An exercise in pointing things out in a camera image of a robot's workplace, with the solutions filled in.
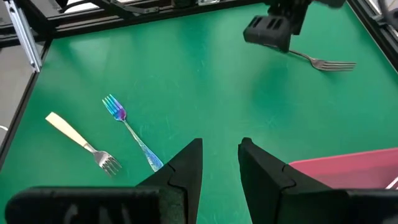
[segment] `fork handle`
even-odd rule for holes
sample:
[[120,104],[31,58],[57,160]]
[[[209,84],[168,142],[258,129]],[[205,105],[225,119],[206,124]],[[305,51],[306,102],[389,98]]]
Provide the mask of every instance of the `fork handle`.
[[51,112],[45,119],[58,130],[60,130],[64,135],[74,140],[77,144],[81,145],[82,147],[88,145],[87,141],[56,113]]
[[[272,48],[272,49],[274,49],[274,50],[278,50],[276,46],[269,45],[269,44],[264,44],[264,45],[267,46],[267,47],[270,47],[270,48]],[[293,54],[295,54],[295,55],[301,56],[301,57],[305,57],[305,58],[308,59],[308,60],[313,60],[313,59],[314,59],[314,58],[311,58],[310,56],[308,56],[308,55],[306,55],[306,54],[303,54],[303,53],[301,53],[301,52],[298,52],[298,51],[296,51],[296,50],[291,50],[291,49],[289,49],[289,52],[290,52],[290,53],[293,53]]]
[[156,172],[162,168],[163,162],[141,141],[141,139],[126,121],[123,121],[123,123],[126,125],[133,138],[138,142],[138,145],[141,147],[142,151],[144,151],[145,157],[147,158],[152,170]]

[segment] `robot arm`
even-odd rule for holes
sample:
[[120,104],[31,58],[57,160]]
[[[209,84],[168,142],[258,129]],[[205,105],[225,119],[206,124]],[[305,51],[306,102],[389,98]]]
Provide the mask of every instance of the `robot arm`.
[[[341,8],[345,0],[318,0],[331,8]],[[289,51],[291,35],[299,35],[312,0],[266,0],[268,16],[255,16],[243,32],[246,42]]]

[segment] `black metal frame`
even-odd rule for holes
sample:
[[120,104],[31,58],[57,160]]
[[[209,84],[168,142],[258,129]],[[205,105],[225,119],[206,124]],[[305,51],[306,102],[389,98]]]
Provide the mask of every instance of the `black metal frame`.
[[[132,16],[130,18],[123,19],[119,16],[115,16],[118,13],[114,10],[105,10],[103,8],[98,8],[62,14],[59,16],[47,17],[45,19],[46,21],[43,21],[42,13],[40,11],[37,11],[37,8],[35,8],[33,4],[30,4],[31,2],[29,0],[14,1],[18,4],[19,7],[24,10],[26,16],[28,17],[29,24],[32,26],[32,28],[40,27],[39,29],[34,29],[36,31],[34,37],[37,42],[45,41],[44,49],[41,55],[42,60],[45,59],[47,50],[50,47],[51,41],[53,39],[262,2],[262,0],[221,0],[217,4],[209,4],[206,6],[194,5],[191,7],[177,8],[175,7],[176,0],[138,0],[135,2],[127,3],[126,5],[130,7],[138,7],[141,9],[158,7],[159,11],[157,13],[149,12],[141,14],[140,16],[137,16],[137,14],[134,14],[132,12]],[[29,17],[41,18],[41,22],[29,20]],[[0,48],[19,45],[19,40],[12,24],[0,26],[0,35],[2,34],[8,35],[5,35],[3,37],[0,36]],[[31,75],[30,80],[25,88],[24,94],[21,98],[21,101],[11,121],[9,130],[0,145],[0,170],[2,165],[4,164],[11,142],[14,139],[19,122],[21,121],[22,115],[24,114],[27,102],[30,98],[38,76],[39,73],[36,72]]]
[[381,25],[374,19],[378,12],[367,3],[367,0],[347,0],[359,20],[363,23],[372,38],[384,52],[391,65],[398,71],[398,37],[391,27]]
[[[29,0],[20,0],[17,3],[23,8],[24,12],[35,12],[36,10],[31,4],[26,4]],[[40,18],[41,15],[27,14],[29,24],[34,28],[37,34],[34,34],[36,41],[47,41],[61,37],[68,37],[71,35],[85,34],[89,32],[96,32],[105,29],[113,29],[133,24],[141,24],[145,22],[158,21],[161,19],[168,19],[173,17],[187,16],[198,14],[202,12],[210,12],[219,9],[227,9],[230,7],[244,6],[263,2],[262,0],[221,0],[218,4],[210,4],[207,6],[192,6],[185,8],[174,7],[172,0],[138,0],[126,3],[126,7],[146,9],[145,12],[139,16],[132,12],[130,17],[127,17],[128,12],[116,10],[115,7],[111,9],[89,9],[80,12],[73,12],[62,14],[59,16],[51,16],[47,18],[47,22],[43,20],[29,19],[29,17]],[[0,26],[0,48],[18,45],[19,41],[12,24]]]

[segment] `white cable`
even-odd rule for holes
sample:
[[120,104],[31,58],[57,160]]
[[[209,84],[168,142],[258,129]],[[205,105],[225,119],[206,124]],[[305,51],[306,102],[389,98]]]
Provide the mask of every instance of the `white cable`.
[[396,177],[387,187],[386,189],[391,189],[398,182],[398,177]]
[[6,127],[4,127],[4,126],[1,126],[1,125],[0,125],[0,128],[1,128],[1,129],[4,129],[5,131],[8,131],[8,128],[6,128]]

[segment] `metal rod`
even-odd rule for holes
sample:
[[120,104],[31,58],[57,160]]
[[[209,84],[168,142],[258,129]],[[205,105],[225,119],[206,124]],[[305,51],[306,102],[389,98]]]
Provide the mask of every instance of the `metal rod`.
[[42,67],[42,61],[24,12],[17,7],[14,0],[5,1],[4,3],[33,71],[39,72]]

